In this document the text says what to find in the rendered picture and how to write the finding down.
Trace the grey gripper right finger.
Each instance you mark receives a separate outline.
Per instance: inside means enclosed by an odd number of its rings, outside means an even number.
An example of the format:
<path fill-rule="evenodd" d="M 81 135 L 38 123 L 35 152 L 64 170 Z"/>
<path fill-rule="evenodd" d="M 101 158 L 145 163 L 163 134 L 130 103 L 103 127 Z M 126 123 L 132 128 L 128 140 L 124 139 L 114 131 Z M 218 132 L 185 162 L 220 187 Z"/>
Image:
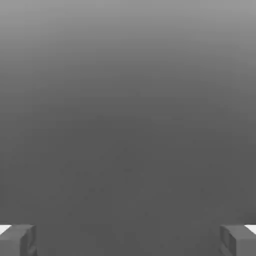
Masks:
<path fill-rule="evenodd" d="M 256 256 L 256 224 L 221 225 L 220 256 Z"/>

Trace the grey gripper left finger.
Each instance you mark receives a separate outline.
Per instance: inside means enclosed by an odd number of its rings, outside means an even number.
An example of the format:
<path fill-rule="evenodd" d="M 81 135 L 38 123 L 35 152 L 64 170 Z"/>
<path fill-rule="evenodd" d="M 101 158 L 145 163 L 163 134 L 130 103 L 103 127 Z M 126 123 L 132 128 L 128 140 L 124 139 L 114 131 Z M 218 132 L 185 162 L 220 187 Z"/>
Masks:
<path fill-rule="evenodd" d="M 37 226 L 0 225 L 0 256 L 38 256 Z"/>

